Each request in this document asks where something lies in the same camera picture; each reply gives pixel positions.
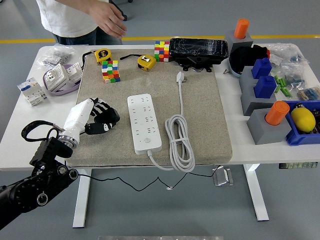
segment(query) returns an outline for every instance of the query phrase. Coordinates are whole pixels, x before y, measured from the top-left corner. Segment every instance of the black cable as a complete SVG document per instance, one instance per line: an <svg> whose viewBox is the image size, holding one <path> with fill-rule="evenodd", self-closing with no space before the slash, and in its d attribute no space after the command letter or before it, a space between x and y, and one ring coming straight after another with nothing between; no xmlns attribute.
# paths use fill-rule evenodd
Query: black cable
<svg viewBox="0 0 320 240"><path fill-rule="evenodd" d="M82 67L81 67L82 70L85 67L86 56L89 55L89 54L92 54L92 53L94 53L94 51L88 51L88 52L86 52L86 53L84 53L82 55Z"/></svg>
<svg viewBox="0 0 320 240"><path fill-rule="evenodd" d="M51 134L51 132L52 132L53 130L56 131L55 138L58 139L58 137L59 137L59 129L56 128L56 127L53 127L53 128L51 128L51 129L48 131L48 133L46 134L46 139L49 139L49 136L50 136L50 134Z"/></svg>
<svg viewBox="0 0 320 240"><path fill-rule="evenodd" d="M126 59L126 58L128 58L128 57L130 57L130 56L141 57L142 55L141 55L141 54L129 54L129 55L127 55L127 56L122 56L122 57L120 57L120 60Z"/></svg>
<svg viewBox="0 0 320 240"><path fill-rule="evenodd" d="M185 177L187 174L191 174L191 175L195 175L195 176L200 176L200 177L206 177L206 178L212 178L212 176L215 174L216 170L220 167L221 165L219 165L214 172L212 173L212 175L202 175L202 174L196 174L196 173L192 173L192 172L187 172L174 186L169 186L167 185L165 182L163 182L160 177L157 177L154 181L150 182L147 186L145 186L142 189L136 189L134 186L132 186L130 183L127 183L126 181L124 181L121 177L117 176L115 178L106 178L106 179L98 179L95 178L93 176L89 176L89 175L85 175L85 174L79 174L79 176L83 176L83 177L88 177L91 178L93 180L99 181L99 182L104 182L104 181L113 181L116 179L119 179L121 182L123 182L124 184L130 186L131 188L133 188L135 191L137 192L141 192L143 190L145 190L147 187L149 187L150 185L154 184L157 180L159 180L163 185L165 185L167 188L169 188L170 190L174 189Z"/></svg>
<svg viewBox="0 0 320 240"><path fill-rule="evenodd" d="M37 127L41 126L41 125L48 125L48 126L53 126L54 124L52 122L48 122L48 121L43 121L43 120L36 120L33 122L30 122L27 126L25 126L22 131L21 131L21 136L23 137L24 140L26 140L27 142L38 142L38 141L47 141L48 140L48 136L46 138L28 138L28 134L36 129Z"/></svg>

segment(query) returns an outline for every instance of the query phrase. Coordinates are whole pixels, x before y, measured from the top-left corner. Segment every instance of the power outlet socket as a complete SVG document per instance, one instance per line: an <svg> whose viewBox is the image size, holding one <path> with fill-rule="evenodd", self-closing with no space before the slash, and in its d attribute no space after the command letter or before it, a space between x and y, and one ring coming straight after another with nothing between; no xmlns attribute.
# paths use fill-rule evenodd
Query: power outlet socket
<svg viewBox="0 0 320 240"><path fill-rule="evenodd" d="M81 69L80 63L77 62L76 64L67 68L66 73L68 74L68 77L69 77L69 82L68 82L69 84L72 85L80 81L83 75L83 71Z"/></svg>
<svg viewBox="0 0 320 240"><path fill-rule="evenodd" d="M60 63L44 75L46 88L50 92L56 92L69 80L67 71Z"/></svg>
<svg viewBox="0 0 320 240"><path fill-rule="evenodd" d="M154 104L148 93L127 98L134 151L138 155L161 151L162 141Z"/></svg>

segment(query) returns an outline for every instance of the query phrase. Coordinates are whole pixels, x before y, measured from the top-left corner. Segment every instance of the yellow tape measure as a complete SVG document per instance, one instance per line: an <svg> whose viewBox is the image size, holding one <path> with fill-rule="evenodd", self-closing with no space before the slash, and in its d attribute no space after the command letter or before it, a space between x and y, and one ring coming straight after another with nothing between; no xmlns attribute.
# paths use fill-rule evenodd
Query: yellow tape measure
<svg viewBox="0 0 320 240"><path fill-rule="evenodd" d="M138 58L138 67L146 72L149 72L156 64L156 59L150 55L142 55Z"/></svg>
<svg viewBox="0 0 320 240"><path fill-rule="evenodd" d="M94 55L99 65L102 65L103 61L110 61L112 58L111 51L107 48L102 48L95 51Z"/></svg>

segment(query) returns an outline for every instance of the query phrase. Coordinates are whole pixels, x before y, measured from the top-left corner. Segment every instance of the blue bin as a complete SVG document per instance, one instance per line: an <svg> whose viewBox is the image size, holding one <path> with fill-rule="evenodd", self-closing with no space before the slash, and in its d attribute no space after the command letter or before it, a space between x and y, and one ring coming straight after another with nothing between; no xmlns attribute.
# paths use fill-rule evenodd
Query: blue bin
<svg viewBox="0 0 320 240"><path fill-rule="evenodd" d="M291 126L291 131L286 135L286 141L290 146L298 146L302 144L320 144L320 134L299 134L298 130L291 118L291 111L295 108L296 104L303 104L303 106L310 111L314 109L320 109L320 101L310 100L310 101L285 101L289 107L290 111L285 116L288 123Z"/></svg>

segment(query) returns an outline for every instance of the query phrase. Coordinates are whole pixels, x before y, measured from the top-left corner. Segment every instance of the power strip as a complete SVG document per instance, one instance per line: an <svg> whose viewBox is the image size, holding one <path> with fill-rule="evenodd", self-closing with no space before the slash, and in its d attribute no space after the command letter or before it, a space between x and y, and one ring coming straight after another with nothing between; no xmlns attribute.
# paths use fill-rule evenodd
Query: power strip
<svg viewBox="0 0 320 240"><path fill-rule="evenodd" d="M154 104L151 95L140 94L127 98L134 151L138 155L162 149Z"/></svg>

